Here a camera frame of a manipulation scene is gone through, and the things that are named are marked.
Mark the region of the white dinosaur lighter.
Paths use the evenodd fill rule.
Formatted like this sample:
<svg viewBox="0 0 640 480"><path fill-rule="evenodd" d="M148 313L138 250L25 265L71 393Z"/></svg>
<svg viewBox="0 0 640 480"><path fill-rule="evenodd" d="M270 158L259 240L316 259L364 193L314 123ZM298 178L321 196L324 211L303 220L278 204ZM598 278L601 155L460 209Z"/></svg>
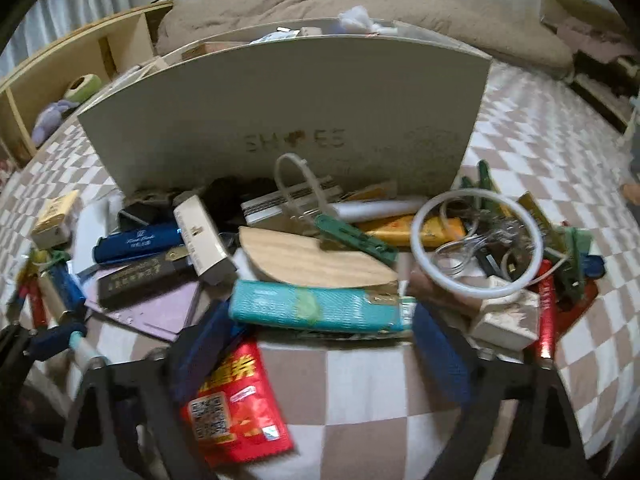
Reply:
<svg viewBox="0 0 640 480"><path fill-rule="evenodd" d="M78 330L70 334L68 348L73 353L73 359L80 370L96 370L110 364L105 356L96 350L86 337Z"/></svg>

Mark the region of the teal lighter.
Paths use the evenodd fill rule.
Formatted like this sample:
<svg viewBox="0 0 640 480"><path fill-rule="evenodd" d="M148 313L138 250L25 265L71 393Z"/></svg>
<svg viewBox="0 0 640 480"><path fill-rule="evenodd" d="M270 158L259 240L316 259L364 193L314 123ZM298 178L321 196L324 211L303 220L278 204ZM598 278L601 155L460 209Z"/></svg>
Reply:
<svg viewBox="0 0 640 480"><path fill-rule="evenodd" d="M317 288L238 281L229 316L248 323L306 332L386 335L411 327L416 300L361 288Z"/></svg>

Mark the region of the gold lighter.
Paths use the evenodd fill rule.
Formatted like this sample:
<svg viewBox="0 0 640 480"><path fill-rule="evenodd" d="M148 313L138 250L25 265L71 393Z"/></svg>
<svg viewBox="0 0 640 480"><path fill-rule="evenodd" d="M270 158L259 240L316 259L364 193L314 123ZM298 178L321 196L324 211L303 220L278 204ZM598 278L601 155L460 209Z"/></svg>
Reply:
<svg viewBox="0 0 640 480"><path fill-rule="evenodd" d="M41 290L44 306L47 308L54 322L62 324L65 320L66 307L56 290L49 274L40 273L38 276L38 285Z"/></svg>

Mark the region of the blue lighter left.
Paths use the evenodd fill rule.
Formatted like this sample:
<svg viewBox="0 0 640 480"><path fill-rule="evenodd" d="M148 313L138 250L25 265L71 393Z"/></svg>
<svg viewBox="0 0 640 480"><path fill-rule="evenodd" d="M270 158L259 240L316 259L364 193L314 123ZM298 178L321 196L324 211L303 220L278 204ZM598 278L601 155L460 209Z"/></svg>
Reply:
<svg viewBox="0 0 640 480"><path fill-rule="evenodd" d="M52 284L62 300L64 311L76 318L83 318L86 314L86 296L77 281L68 272L65 263L51 266L48 274Z"/></svg>

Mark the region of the blue lighter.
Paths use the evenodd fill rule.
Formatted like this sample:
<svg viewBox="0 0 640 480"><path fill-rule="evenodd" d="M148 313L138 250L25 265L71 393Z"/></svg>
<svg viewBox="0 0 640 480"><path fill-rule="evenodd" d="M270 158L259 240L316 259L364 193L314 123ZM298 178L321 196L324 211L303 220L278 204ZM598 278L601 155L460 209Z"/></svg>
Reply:
<svg viewBox="0 0 640 480"><path fill-rule="evenodd" d="M52 284L62 300L64 311L76 318L83 318L86 314L86 296L77 281L68 272L65 263L51 266L48 274Z"/></svg>
<svg viewBox="0 0 640 480"><path fill-rule="evenodd" d="M175 223L156 224L101 237L92 255L99 266L111 266L151 257L183 242Z"/></svg>

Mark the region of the red QR sachet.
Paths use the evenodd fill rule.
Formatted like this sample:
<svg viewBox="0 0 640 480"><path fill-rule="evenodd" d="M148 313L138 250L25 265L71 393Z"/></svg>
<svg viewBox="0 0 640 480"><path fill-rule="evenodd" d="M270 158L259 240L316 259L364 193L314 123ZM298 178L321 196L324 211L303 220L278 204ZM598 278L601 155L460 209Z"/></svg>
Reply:
<svg viewBox="0 0 640 480"><path fill-rule="evenodd" d="M240 344L181 409L209 466L292 451L294 442L254 340Z"/></svg>

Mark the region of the purple notebook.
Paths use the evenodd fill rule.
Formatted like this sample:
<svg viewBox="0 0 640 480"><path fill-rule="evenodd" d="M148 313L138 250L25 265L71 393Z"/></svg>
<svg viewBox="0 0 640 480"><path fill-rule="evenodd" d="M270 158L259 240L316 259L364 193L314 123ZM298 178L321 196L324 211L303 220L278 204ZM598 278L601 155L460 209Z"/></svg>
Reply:
<svg viewBox="0 0 640 480"><path fill-rule="evenodd" d="M107 310L98 299L98 279L108 274L98 271L81 283L86 306L95 314L143 335L163 341L175 341L191 312L198 281L187 281L163 295L145 299L131 306Z"/></svg>

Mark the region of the yellow tissue pack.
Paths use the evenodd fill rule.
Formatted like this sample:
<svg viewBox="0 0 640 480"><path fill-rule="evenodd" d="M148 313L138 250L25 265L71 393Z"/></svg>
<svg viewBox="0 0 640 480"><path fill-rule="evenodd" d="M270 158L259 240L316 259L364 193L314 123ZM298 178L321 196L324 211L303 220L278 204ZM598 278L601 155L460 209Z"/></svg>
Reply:
<svg viewBox="0 0 640 480"><path fill-rule="evenodd" d="M30 231L35 246L46 250L66 244L72 237L81 207L82 200L77 190L46 200Z"/></svg>

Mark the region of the white cube block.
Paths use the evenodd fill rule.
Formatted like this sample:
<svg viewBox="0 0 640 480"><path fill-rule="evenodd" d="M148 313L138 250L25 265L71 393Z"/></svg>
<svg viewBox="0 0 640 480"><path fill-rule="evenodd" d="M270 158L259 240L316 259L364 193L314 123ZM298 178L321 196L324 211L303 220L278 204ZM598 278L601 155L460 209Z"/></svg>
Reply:
<svg viewBox="0 0 640 480"><path fill-rule="evenodd" d="M518 352L539 337L539 295L524 288L511 295L483 299L470 335L496 347Z"/></svg>

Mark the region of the black gold-text lighter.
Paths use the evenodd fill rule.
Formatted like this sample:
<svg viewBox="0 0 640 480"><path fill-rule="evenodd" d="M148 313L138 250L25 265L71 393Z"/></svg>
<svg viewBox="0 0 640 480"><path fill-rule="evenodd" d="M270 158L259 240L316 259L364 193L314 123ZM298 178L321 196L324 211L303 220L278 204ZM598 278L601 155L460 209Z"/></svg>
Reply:
<svg viewBox="0 0 640 480"><path fill-rule="evenodd" d="M102 308L120 309L163 295L194 278L189 252L186 246L178 246L99 278L96 296Z"/></svg>

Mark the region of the red glitter lighter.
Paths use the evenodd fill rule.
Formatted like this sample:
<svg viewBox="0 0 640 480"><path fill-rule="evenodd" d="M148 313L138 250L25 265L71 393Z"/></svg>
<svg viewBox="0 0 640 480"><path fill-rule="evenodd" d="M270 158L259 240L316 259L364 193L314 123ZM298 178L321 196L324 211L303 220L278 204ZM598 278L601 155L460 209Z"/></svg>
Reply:
<svg viewBox="0 0 640 480"><path fill-rule="evenodd" d="M551 261L542 260L538 271L539 281L537 282L539 297L537 356L539 359L548 361L554 359L556 345L556 295L551 269Z"/></svg>

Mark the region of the blue lighter upper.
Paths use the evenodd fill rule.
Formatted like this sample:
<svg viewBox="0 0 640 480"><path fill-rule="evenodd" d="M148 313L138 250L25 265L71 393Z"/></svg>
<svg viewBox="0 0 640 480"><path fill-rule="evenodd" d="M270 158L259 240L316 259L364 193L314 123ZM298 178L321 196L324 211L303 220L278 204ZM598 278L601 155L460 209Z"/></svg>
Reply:
<svg viewBox="0 0 640 480"><path fill-rule="evenodd" d="M111 266L151 257L183 242L175 223L156 224L101 237L92 255L99 266Z"/></svg>

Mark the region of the brown checkered bed sheet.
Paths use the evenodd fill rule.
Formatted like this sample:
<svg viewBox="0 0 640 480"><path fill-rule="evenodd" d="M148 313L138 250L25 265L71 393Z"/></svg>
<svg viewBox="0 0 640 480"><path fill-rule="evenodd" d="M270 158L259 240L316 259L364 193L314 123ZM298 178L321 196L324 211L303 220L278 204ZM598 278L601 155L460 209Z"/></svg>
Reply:
<svg viewBox="0 0 640 480"><path fill-rule="evenodd" d="M617 131L564 82L491 66L461 169L488 162L501 192L530 194L554 223L591 232L599 296L559 341L556 362L587 455L625 447L639 422L639 227L620 195ZM421 479L458 417L413 348L260 344L295 448L242 479Z"/></svg>

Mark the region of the cream lighter box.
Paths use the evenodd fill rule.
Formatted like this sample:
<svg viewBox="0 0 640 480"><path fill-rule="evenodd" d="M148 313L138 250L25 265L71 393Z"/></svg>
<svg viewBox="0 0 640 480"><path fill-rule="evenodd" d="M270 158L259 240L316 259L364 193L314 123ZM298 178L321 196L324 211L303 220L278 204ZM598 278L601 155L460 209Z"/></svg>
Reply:
<svg viewBox="0 0 640 480"><path fill-rule="evenodd" d="M197 195L178 205L174 216L195 272L202 282L216 286L235 274L236 266L228 249Z"/></svg>

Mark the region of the purple plush toy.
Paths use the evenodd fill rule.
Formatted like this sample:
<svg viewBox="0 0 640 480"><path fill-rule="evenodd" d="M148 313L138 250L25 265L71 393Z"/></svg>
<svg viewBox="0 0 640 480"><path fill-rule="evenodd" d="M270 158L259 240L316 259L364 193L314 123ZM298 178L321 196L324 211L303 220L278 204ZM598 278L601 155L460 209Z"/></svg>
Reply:
<svg viewBox="0 0 640 480"><path fill-rule="evenodd" d="M50 103L38 115L32 129L32 142L36 148L46 142L62 124L64 118L79 106L77 102L59 100Z"/></svg>

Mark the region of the wooden leaf-shaped piece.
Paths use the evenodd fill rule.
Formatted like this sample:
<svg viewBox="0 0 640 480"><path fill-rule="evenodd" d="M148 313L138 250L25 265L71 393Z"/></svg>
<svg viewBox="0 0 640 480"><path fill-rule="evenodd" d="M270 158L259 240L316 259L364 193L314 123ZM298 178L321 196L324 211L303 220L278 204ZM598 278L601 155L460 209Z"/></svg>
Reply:
<svg viewBox="0 0 640 480"><path fill-rule="evenodd" d="M261 278L295 286L367 288L398 281L398 274L364 252L323 245L318 238L242 226L244 255Z"/></svg>

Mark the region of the green avocado plush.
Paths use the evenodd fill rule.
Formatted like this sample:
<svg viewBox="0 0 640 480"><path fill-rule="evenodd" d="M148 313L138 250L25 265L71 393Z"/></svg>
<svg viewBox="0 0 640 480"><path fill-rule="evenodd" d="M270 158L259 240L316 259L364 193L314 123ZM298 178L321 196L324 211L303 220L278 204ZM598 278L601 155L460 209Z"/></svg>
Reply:
<svg viewBox="0 0 640 480"><path fill-rule="evenodd" d="M103 87L102 79L96 74L85 74L70 83L63 94L63 99L82 104L97 94Z"/></svg>

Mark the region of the white comb card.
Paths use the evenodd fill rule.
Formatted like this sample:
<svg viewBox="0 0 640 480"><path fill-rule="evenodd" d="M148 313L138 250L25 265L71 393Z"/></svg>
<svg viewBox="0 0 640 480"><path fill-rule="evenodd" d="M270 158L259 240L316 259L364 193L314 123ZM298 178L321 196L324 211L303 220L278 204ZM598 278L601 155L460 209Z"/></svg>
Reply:
<svg viewBox="0 0 640 480"><path fill-rule="evenodd" d="M288 188L291 199L288 200L280 191L274 191L241 204L248 226L262 229L275 229L285 226L295 214L293 205L299 206L303 212L311 211L318 205L314 191L308 183L299 183Z"/></svg>

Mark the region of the green clothespin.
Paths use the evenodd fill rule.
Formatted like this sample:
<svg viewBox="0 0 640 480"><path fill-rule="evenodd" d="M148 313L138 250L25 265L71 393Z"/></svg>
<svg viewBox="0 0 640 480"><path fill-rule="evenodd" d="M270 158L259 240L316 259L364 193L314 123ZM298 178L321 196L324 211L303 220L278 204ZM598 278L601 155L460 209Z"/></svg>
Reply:
<svg viewBox="0 0 640 480"><path fill-rule="evenodd" d="M318 214L314 218L314 226L318 231L332 240L346 247L364 252L386 266L393 266L398 257L398 249L374 236L368 235L360 229L327 214Z"/></svg>

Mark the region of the wooden headboard shelf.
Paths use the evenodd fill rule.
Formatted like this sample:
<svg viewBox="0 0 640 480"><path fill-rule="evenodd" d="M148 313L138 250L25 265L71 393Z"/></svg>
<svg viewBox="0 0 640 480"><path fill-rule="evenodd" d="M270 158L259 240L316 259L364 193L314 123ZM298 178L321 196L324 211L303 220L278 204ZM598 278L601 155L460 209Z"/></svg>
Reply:
<svg viewBox="0 0 640 480"><path fill-rule="evenodd" d="M82 26L21 62L1 81L1 156L23 168L35 156L32 128L38 114L62 99L78 77L110 82L155 56L160 21L170 0L138 6Z"/></svg>

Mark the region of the grey curtain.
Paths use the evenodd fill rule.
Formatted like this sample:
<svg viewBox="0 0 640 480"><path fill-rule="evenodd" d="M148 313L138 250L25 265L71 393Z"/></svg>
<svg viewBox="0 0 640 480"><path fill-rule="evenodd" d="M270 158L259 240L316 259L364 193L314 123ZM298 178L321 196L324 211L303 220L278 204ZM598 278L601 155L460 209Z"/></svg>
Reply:
<svg viewBox="0 0 640 480"><path fill-rule="evenodd" d="M1 52L1 76L53 41L130 8L130 0L37 0Z"/></svg>

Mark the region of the side wooden shelf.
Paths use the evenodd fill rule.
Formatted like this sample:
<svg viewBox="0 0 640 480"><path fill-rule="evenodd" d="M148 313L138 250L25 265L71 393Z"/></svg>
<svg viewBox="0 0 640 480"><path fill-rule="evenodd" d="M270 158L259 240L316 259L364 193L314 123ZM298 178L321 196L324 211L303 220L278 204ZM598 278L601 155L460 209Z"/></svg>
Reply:
<svg viewBox="0 0 640 480"><path fill-rule="evenodd" d="M630 133L638 118L639 50L622 19L589 0L540 0L540 21L572 51L570 88Z"/></svg>

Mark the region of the white shoe box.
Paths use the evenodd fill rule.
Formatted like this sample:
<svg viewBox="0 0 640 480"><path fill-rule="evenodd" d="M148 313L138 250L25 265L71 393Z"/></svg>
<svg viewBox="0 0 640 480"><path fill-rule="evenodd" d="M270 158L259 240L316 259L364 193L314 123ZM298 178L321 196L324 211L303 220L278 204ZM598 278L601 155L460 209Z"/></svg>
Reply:
<svg viewBox="0 0 640 480"><path fill-rule="evenodd" d="M419 27L257 41L180 62L86 108L81 127L125 193L270 178L294 153L343 188L454 182L491 64Z"/></svg>

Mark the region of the pink clothes on shelf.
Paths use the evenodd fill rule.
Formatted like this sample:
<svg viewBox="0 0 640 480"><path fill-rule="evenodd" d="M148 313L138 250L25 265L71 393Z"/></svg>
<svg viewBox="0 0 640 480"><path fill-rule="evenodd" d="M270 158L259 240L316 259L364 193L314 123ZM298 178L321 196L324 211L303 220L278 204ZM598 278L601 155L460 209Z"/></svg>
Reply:
<svg viewBox="0 0 640 480"><path fill-rule="evenodd" d="M582 52L597 62L608 64L618 58L635 58L639 50L623 35L594 27L578 18L566 18L556 29L556 36L573 52Z"/></svg>

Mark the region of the beige rumpled duvet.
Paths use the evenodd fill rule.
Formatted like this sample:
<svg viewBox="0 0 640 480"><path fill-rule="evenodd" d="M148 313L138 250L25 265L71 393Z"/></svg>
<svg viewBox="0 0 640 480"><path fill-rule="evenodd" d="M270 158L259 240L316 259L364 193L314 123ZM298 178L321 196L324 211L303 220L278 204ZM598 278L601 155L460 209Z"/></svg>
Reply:
<svg viewBox="0 0 640 480"><path fill-rule="evenodd" d="M158 26L156 50L235 29L336 18L355 6L375 21L400 21L470 44L500 61L563 77L574 68L570 47L532 16L520 18L492 0L175 0Z"/></svg>

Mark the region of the white crumpled tissue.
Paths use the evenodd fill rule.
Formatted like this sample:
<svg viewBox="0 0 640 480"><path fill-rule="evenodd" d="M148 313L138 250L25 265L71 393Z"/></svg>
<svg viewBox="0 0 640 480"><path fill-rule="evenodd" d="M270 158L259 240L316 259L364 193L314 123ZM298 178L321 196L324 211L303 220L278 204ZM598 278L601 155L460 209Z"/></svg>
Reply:
<svg viewBox="0 0 640 480"><path fill-rule="evenodd" d="M370 18L364 6L353 6L351 9L338 14L341 28L348 34L377 34L380 25Z"/></svg>

